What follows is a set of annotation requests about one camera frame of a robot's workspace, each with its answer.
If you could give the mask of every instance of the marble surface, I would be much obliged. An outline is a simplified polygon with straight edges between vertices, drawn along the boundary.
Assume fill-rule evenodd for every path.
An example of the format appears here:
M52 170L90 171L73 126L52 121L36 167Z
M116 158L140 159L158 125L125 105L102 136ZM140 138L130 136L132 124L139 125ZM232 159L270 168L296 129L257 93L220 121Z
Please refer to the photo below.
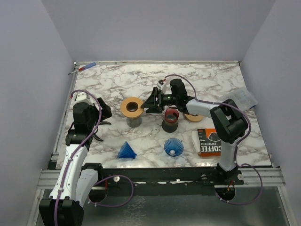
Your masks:
M85 162L100 162L106 168L205 167L217 164L219 158L200 158L191 140L192 131L214 128L209 118L193 123L180 114L178 129L172 134L166 133L161 127L163 114L144 112L142 124L138 128L127 126L126 118L120 112L121 102L128 97L146 100L158 80L168 74L185 76L195 86L199 99L203 100L216 101L218 97L245 86L238 64L97 65L85 70L78 75L75 89L86 89L95 96L102 97L111 107L113 114L107 120L112 125L100 126L97 133L104 142L93 140ZM188 94L192 96L192 88L184 83ZM64 138L73 121L72 107L73 101L68 113ZM255 113L249 110L247 115L252 123L252 132L240 144L238 163L271 165ZM163 149L165 141L172 137L180 139L184 144L184 152L178 157L167 155ZM63 164L66 147L64 138L59 147L58 169ZM137 153L136 159L117 159L117 154L125 141Z

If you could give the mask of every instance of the screwdriver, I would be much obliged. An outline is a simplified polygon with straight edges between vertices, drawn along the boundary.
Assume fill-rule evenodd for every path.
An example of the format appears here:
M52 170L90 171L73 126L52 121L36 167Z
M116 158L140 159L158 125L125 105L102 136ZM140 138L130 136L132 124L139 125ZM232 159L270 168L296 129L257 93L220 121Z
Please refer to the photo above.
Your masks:
M90 68L90 67L94 67L95 65L96 65L95 62L90 63L90 64L88 64L88 65L86 65L86 66L81 67L81 68L78 69L77 71L71 72L71 73L69 73L69 74L73 74L73 73L75 73L75 72L82 72L82 71L84 71L84 70L86 70L86 69L88 69L88 68Z

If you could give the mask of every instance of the wooden disc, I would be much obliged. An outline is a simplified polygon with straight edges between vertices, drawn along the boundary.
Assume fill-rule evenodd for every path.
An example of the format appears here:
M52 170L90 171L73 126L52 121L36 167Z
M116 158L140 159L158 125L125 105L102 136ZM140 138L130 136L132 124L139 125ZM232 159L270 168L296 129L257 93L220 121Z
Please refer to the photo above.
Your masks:
M144 109L141 108L143 101L137 97L129 97L122 101L120 110L127 118L138 118L142 115Z
M202 115L192 115L192 114L184 114L184 115L189 121L192 121L192 122L198 122L204 118L204 116L202 116Z

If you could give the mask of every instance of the gray wall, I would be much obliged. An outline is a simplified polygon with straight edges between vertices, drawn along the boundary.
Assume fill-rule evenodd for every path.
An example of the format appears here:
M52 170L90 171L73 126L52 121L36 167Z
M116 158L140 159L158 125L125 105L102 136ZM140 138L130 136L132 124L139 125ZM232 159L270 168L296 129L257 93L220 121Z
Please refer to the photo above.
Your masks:
M24 226L74 65L40 0L0 1L0 30L0 225Z
M42 0L74 61L242 60L275 0Z
M272 159L280 165L301 224L301 1L277 0L244 60L248 89Z

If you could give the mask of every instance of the cable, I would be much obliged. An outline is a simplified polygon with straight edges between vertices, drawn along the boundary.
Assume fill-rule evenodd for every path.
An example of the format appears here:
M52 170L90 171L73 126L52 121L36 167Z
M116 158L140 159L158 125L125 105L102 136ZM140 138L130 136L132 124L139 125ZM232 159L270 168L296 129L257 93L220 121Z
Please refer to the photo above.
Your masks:
M101 204L101 203L99 203L99 202L92 202L92 201L90 200L90 197L89 197L89 202L90 202L90 203L92 203L92 204L94 204L94 205L97 205L97 206L112 207L112 208L113 208L113 207L124 206L125 204L127 204L127 203L132 199L132 197L133 197L133 195L134 195L134 185L133 185L133 182L131 181L131 179L128 178L128 177L126 177L126 176L123 176L123 175L114 175L114 176L110 176L110 177L107 177L107 178L105 178L105 179L102 179L101 181L98 181L94 186L96 186L96 185L102 183L102 182L105 181L105 180L108 180L108 179L114 178L114 177L126 178L126 179L131 183L131 186L132 186L132 193L131 193L130 197L128 198L128 200L125 201L124 203L118 204L118 205L105 205L105 204Z
M238 145L240 144L240 142L242 142L244 139L246 139L247 136L250 135L251 129L252 129L251 121L249 120L249 118L248 118L248 116L246 115L246 113L243 112L243 111L241 111L239 108L234 107L234 106L229 105L229 104L224 103L224 102L212 102L212 101L199 100L198 97L197 97L197 91L196 91L196 89L194 88L194 86L192 85L192 83L191 83L188 79L186 79L185 77L183 77L183 76L181 76L181 75L178 75L178 74L170 74L170 75L167 75L167 76L165 76L165 79L168 78L168 77L170 77L170 76L177 76L177 77L180 77L180 78L184 79L185 81L187 81L188 84L189 84L189 85L192 87L192 89L193 89L193 92L194 92L194 98L195 98L196 101L201 102L201 103L204 103L204 104L224 105L224 106L230 107L230 108L232 108L232 109L235 109L236 111L240 112L240 113L244 116L244 118L246 119L246 121L247 121L247 123L248 123L249 130L248 130L248 132L247 132L243 137L241 137L241 138L236 142L236 146L235 146L235 149L234 149L234 161L236 162L236 160L237 160L237 152L238 152Z
M54 216L55 216L55 226L58 226L58 222L57 222L57 209L58 209L58 203L59 203L59 200L60 200L60 197L61 197L61 194L62 194L62 190L63 190L63 185L64 185L64 182L65 182L65 179L66 179L66 175L67 175L67 172L68 172L68 168L69 168L69 165L71 163L71 161L73 160L73 157L76 155L77 151L80 149L80 147L82 147L87 140L90 139L91 136L93 136L95 130L97 129L99 123L100 123L100 120L102 118L102 107L100 106L100 103L99 101L97 100L97 98L91 94L90 92L84 90L84 89L77 89L77 90L74 90L72 93L71 93L71 96L70 96L70 99L73 98L73 94L76 93L76 92L84 92L84 93L87 93L88 95L90 95L97 103L98 105L98 108L99 108L99 118L98 118L98 121L95 125L95 127L93 128L92 132L86 137L86 139L84 139L80 145L74 150L73 154L70 156L67 164L66 164L66 168L64 170L64 173L63 173L63 176L62 176L62 181L61 181L61 184L60 184L60 190L58 191L58 194L57 194L57 198L56 198L56 201L55 201L55 209L54 209Z
M257 170L254 166L252 166L252 165L250 165L250 164L248 164L248 163L243 163L243 164L241 164L241 165L239 166L239 168L242 168L244 165L247 165L247 166L253 168L253 170L255 170L255 172L258 174L258 177L259 177L259 180L260 180L260 191L259 191L258 195L257 195L253 200L251 200L251 201L239 203L239 202L230 202L230 201L226 201L226 200L222 199L222 198L218 195L218 193L215 193L216 196L220 199L220 201L225 202L225 203L227 203L227 204L232 204L232 205L237 205L237 206L243 206L243 205L251 204L251 203L257 201L257 200L260 198L260 196L262 195L262 191L263 191L262 177L261 177L260 173L258 172L258 170Z

